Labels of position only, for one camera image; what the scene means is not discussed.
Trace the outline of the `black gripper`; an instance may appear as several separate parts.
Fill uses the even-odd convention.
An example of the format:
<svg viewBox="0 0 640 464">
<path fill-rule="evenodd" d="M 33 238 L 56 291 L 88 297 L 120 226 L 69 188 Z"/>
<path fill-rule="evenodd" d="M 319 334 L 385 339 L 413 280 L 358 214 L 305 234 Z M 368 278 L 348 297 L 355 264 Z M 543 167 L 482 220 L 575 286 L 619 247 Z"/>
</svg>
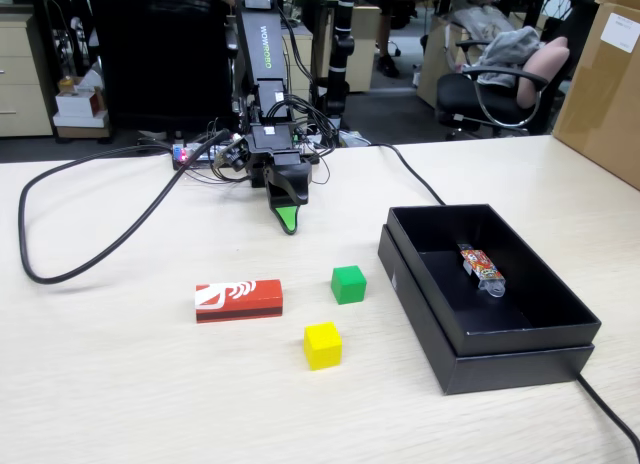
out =
<svg viewBox="0 0 640 464">
<path fill-rule="evenodd" d="M 295 234 L 299 206 L 309 200 L 311 164 L 301 162 L 288 124 L 252 126 L 246 140 L 249 166 L 267 166 L 264 178 L 272 212 L 286 234 Z"/>
</svg>

